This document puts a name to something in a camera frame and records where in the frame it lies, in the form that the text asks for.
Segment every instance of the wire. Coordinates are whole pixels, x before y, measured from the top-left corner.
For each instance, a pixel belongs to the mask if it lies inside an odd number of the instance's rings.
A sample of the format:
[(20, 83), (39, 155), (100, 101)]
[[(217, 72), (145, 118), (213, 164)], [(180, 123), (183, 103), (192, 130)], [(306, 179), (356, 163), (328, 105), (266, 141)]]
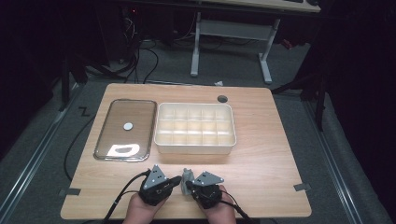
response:
[(123, 192), (123, 193), (122, 193), (122, 196), (123, 196), (124, 194), (127, 194), (127, 193), (138, 193), (138, 192), (139, 192), (139, 190), (128, 190), (128, 191)]
[(119, 204), (119, 201), (121, 200), (121, 197), (125, 194), (125, 190), (128, 189), (128, 187), (132, 184), (132, 182), (134, 182), (137, 178), (139, 178), (140, 176), (148, 176), (150, 173), (150, 169), (148, 169), (146, 172), (140, 173), (138, 175), (136, 175), (134, 178), (132, 178), (126, 185), (125, 187), (122, 189), (122, 191), (120, 192), (119, 196), (117, 196), (116, 200), (114, 201), (114, 203), (111, 205), (110, 209), (107, 212), (106, 217), (103, 219), (102, 223), (106, 224), (108, 222), (108, 220), (111, 217), (111, 214), (113, 214), (114, 209), (116, 209), (117, 204)]
[[(128, 28), (126, 28), (125, 33), (127, 33), (129, 31), (129, 29), (131, 28), (131, 26), (133, 25), (134, 27), (134, 22), (131, 21), (129, 18), (124, 18), (125, 20), (127, 20), (129, 22), (129, 26)], [(134, 39), (134, 29), (132, 30), (132, 35), (131, 35), (131, 40)]]
[(108, 77), (117, 78), (117, 79), (125, 79), (125, 77), (120, 76), (120, 74), (124, 73), (124, 72), (127, 72), (130, 69), (133, 70), (134, 66), (136, 64), (134, 53), (132, 53), (132, 54), (133, 55), (131, 56), (131, 59), (129, 60), (129, 63), (125, 67), (123, 67), (123, 68), (121, 68), (119, 70), (116, 70), (116, 71), (111, 71), (110, 69), (102, 66), (101, 64), (98, 64), (98, 63), (96, 63), (94, 61), (91, 61), (90, 59), (87, 59), (87, 58), (83, 57), (82, 55), (76, 55), (76, 56), (83, 63), (90, 65), (92, 68), (94, 68), (95, 70), (98, 71), (98, 72), (95, 72), (95, 71), (92, 71), (90, 68), (85, 67), (85, 71), (87, 73), (90, 73), (90, 74), (95, 75), (95, 76), (108, 76)]
[(191, 41), (189, 44), (180, 44), (180, 43), (178, 43), (178, 42), (173, 42), (174, 44), (176, 44), (176, 45), (178, 45), (178, 46), (181, 46), (181, 47), (189, 47), (189, 46), (192, 46), (192, 45), (194, 45), (194, 42), (193, 41)]
[(91, 223), (91, 222), (94, 222), (95, 220), (88, 220), (88, 221), (85, 221), (85, 222), (83, 222), (83, 223), (81, 223), (81, 224), (88, 224), (88, 223)]
[[(215, 40), (218, 39), (218, 38), (211, 38), (211, 37), (209, 37), (209, 36), (207, 36), (206, 38), (208, 38), (209, 40), (210, 40), (210, 39), (215, 39)], [(199, 46), (200, 46), (201, 49), (214, 50), (214, 49), (220, 48), (220, 47), (222, 46), (222, 44), (223, 44), (223, 39), (221, 38), (221, 39), (219, 40), (219, 44), (218, 44), (217, 46), (215, 46), (214, 48), (206, 48), (206, 47), (204, 47), (202, 44), (200, 44)]]
[(157, 53), (155, 53), (155, 52), (154, 52), (153, 50), (151, 50), (151, 49), (145, 49), (145, 50), (148, 50), (148, 51), (150, 51), (151, 53), (153, 53), (153, 54), (155, 55), (156, 59), (157, 59), (157, 62), (155, 63), (155, 65), (154, 65), (154, 67), (151, 69), (151, 71), (145, 76), (145, 79), (143, 80), (143, 84), (146, 84), (146, 81), (148, 80), (148, 78), (149, 78), (149, 76), (151, 75), (151, 73), (154, 72), (154, 70), (157, 68), (158, 61), (159, 61), (159, 58), (158, 58)]
[(93, 115), (92, 118), (90, 118), (90, 120), (88, 120), (88, 122), (79, 130), (79, 132), (76, 134), (73, 141), (70, 143), (69, 147), (67, 148), (66, 154), (64, 155), (64, 174), (66, 175), (67, 179), (69, 179), (70, 181), (72, 181), (72, 179), (73, 179), (67, 171), (67, 158), (69, 156), (70, 150), (71, 150), (72, 146), (76, 143), (76, 141), (79, 138), (79, 136), (81, 135), (82, 131), (85, 130), (85, 128), (91, 123), (91, 121), (93, 121), (93, 119), (95, 117), (96, 117), (96, 115)]
[(197, 17), (197, 13), (195, 12), (194, 13), (194, 17), (192, 18), (192, 22), (191, 22), (191, 26), (190, 26), (189, 31), (184, 36), (182, 36), (181, 38), (174, 39), (174, 41), (183, 40), (183, 39), (189, 39), (189, 38), (195, 36), (195, 34), (194, 35), (190, 35), (190, 36), (188, 36), (188, 35), (191, 33), (191, 30), (192, 30), (192, 27), (194, 26), (194, 22), (195, 22), (196, 17)]
[[(228, 193), (228, 192), (226, 192), (226, 191), (224, 191), (224, 190), (221, 190), (221, 192), (226, 193), (228, 196), (230, 196), (230, 197), (233, 199), (233, 202), (234, 202), (235, 204), (229, 203), (229, 202), (225, 202), (225, 201), (223, 201), (223, 200), (215, 200), (215, 199), (213, 199), (213, 198), (207, 197), (207, 196), (204, 195), (204, 194), (200, 194), (199, 196), (200, 196), (200, 197), (204, 197), (204, 198), (209, 199), (209, 200), (214, 201), (214, 202), (227, 204), (227, 205), (233, 207), (233, 208), (236, 210), (236, 212), (239, 213), (239, 214), (242, 216), (242, 218), (244, 218), (246, 221), (248, 221), (248, 222), (251, 223), (251, 224), (256, 224), (256, 222), (255, 222), (251, 217), (249, 217), (247, 213), (245, 213), (245, 212), (242, 210), (242, 208), (239, 206), (238, 202), (237, 202), (236, 199), (233, 197), (233, 195), (231, 195), (230, 193)], [(277, 224), (276, 220), (274, 220), (273, 218), (269, 218), (269, 219), (270, 219), (271, 221), (273, 221), (275, 224)]]
[(233, 44), (233, 45), (238, 45), (238, 46), (245, 46), (245, 45), (248, 45), (248, 44), (256, 43), (259, 40), (249, 39), (248, 41), (246, 41), (244, 43), (237, 43), (237, 42), (233, 42), (233, 41), (230, 41), (230, 40), (227, 40), (226, 38), (224, 38), (223, 41), (228, 43), (228, 44)]
[(127, 82), (128, 82), (129, 76), (130, 76), (134, 71), (136, 71), (136, 69), (137, 69), (137, 64), (139, 63), (139, 53), (137, 53), (137, 57), (136, 57), (136, 56), (134, 56), (134, 57), (136, 58), (134, 68), (133, 68), (133, 69), (131, 70), (131, 72), (125, 77), (124, 83), (127, 83)]
[(134, 70), (134, 84), (139, 83), (139, 76), (137, 75), (137, 65), (140, 60), (140, 48), (137, 48), (137, 61), (136, 61), (136, 68)]

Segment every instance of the human hand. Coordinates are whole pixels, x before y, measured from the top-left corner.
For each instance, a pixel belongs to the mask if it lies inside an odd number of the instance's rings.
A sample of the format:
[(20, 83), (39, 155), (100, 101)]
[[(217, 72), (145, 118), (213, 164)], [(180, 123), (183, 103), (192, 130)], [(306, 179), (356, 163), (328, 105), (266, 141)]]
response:
[(167, 198), (152, 206), (144, 203), (139, 194), (132, 195), (123, 224), (149, 224), (166, 200)]
[[(219, 185), (221, 191), (227, 192), (224, 186)], [(221, 199), (224, 202), (232, 203), (233, 199), (226, 193), (222, 192)], [(204, 209), (200, 204), (201, 211), (205, 214), (210, 224), (235, 224), (235, 211), (234, 208), (225, 203), (218, 203), (214, 207)]]

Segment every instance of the wooden table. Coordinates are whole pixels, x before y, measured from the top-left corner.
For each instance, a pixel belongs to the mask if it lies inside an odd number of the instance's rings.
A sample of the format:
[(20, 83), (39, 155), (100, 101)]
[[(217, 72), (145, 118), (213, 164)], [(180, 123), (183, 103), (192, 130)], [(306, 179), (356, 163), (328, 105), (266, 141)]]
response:
[[(237, 143), (229, 155), (160, 154), (154, 142), (143, 162), (97, 161), (93, 151), (106, 112), (116, 99), (153, 100), (160, 103), (218, 103), (228, 97), (233, 109)], [(110, 84), (100, 104), (61, 216), (65, 219), (101, 219), (125, 184), (135, 175), (159, 164), (167, 177), (189, 168), (198, 176), (208, 171), (224, 178), (223, 185), (251, 217), (308, 217), (311, 208), (301, 184), (288, 139), (271, 92), (265, 88)], [(129, 189), (139, 189), (143, 177)], [(130, 195), (122, 197), (112, 218), (124, 218)], [(156, 218), (204, 218), (191, 196), (176, 187)]]

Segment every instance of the rectangular tray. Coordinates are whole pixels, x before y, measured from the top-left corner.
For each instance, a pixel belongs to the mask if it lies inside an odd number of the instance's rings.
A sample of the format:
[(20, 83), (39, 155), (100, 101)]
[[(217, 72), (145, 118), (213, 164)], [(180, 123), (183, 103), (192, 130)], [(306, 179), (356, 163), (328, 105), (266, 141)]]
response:
[(161, 153), (229, 154), (233, 111), (225, 104), (160, 104), (154, 142)]
[(93, 156), (104, 161), (144, 161), (149, 157), (157, 103), (119, 99), (111, 103)]

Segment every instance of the white plastic container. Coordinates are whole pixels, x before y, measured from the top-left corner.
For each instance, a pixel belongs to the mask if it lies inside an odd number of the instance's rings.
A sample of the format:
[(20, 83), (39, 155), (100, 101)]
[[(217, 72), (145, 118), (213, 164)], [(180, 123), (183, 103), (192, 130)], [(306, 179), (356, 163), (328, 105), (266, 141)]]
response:
[(233, 111), (225, 104), (160, 104), (154, 142), (161, 153), (229, 154)]

